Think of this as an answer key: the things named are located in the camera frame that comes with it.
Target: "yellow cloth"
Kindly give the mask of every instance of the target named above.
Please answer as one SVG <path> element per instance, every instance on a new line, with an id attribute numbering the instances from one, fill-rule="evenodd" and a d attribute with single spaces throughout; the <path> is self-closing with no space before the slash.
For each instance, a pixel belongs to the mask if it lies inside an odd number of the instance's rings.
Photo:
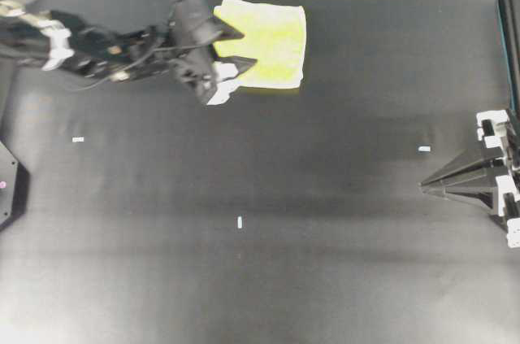
<path id="1" fill-rule="evenodd" d="M 258 60 L 234 80 L 237 85 L 270 89 L 300 86 L 307 38 L 303 7 L 223 0 L 214 14 L 245 35 L 240 40 L 216 42 L 219 55 Z"/>

